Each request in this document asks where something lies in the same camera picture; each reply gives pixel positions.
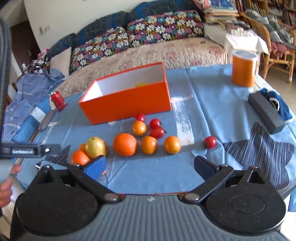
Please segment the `person's left hand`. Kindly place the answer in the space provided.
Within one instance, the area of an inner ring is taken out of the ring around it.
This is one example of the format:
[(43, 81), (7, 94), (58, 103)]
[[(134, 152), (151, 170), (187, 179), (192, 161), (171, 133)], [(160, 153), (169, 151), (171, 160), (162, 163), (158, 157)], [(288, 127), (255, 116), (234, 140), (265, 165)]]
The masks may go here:
[[(13, 168), (11, 169), (10, 174), (16, 174), (20, 172), (21, 166), (20, 165), (14, 165)], [(10, 177), (10, 174), (6, 180), (1, 183), (1, 191), (0, 191), (0, 207), (3, 208), (7, 206), (11, 202), (11, 196), (12, 196), (12, 185), (13, 185), (13, 180)]]

